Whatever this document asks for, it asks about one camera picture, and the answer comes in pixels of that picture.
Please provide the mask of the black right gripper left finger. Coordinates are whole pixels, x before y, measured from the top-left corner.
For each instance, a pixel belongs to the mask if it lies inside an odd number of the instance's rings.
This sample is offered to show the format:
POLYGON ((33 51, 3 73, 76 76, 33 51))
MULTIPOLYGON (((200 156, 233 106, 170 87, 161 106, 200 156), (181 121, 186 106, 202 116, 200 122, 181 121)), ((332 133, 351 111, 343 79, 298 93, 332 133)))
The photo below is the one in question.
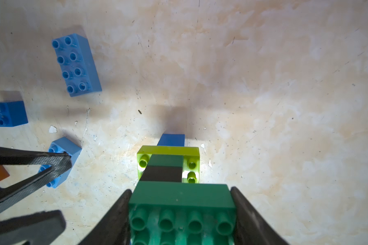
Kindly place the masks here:
POLYGON ((132 191, 125 190, 81 245, 128 245, 131 240, 129 200, 132 191))

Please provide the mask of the black small lego brick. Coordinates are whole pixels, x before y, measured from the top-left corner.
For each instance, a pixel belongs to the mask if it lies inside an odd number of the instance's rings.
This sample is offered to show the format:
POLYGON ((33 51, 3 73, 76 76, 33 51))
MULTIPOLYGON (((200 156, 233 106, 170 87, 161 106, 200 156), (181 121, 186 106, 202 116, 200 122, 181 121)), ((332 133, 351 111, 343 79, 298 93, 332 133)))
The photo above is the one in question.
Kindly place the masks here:
POLYGON ((182 167, 176 166, 147 166, 140 181, 179 182, 182 183, 182 167))

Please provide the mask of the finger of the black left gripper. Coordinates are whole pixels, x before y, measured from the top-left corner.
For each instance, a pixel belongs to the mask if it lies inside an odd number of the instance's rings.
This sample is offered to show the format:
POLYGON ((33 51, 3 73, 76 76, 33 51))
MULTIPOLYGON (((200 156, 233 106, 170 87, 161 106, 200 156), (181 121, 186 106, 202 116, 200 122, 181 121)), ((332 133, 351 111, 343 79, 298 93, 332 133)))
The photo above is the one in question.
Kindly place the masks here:
POLYGON ((50 245, 66 229, 60 210, 0 221, 0 245, 50 245))
POLYGON ((9 187, 0 187, 0 213, 45 186, 72 167, 67 153, 24 151, 0 147, 0 166, 48 165, 49 167, 9 187))

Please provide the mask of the small dark green lego brick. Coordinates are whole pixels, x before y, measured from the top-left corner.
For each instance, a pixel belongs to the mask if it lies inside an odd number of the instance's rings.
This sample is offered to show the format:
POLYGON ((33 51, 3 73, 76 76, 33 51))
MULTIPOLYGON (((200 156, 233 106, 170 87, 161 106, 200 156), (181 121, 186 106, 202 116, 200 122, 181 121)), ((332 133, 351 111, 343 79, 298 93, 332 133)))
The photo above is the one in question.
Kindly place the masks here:
POLYGON ((140 181, 129 201, 133 245, 232 245, 236 206, 226 184, 140 181))

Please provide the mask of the lime green lego brick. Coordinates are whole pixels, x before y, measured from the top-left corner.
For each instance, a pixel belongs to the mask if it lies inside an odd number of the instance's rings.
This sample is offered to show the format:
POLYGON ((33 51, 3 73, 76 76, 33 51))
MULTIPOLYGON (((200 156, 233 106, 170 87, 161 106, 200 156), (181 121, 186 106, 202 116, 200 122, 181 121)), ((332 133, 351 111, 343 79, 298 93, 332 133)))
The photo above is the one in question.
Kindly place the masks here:
POLYGON ((137 152, 138 179, 141 178, 150 157, 154 154, 183 156, 182 182, 199 183, 200 153, 198 147, 142 146, 137 152))

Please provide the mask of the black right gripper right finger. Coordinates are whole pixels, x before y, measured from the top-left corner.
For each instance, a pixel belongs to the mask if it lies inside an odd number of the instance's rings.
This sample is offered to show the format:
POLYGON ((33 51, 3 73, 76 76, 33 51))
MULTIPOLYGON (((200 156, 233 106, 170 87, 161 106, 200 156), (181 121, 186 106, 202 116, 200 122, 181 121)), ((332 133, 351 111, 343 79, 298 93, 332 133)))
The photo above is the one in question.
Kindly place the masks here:
POLYGON ((236 206, 236 226, 233 233, 236 245, 289 245, 259 214, 254 206, 236 188, 231 188, 236 206))

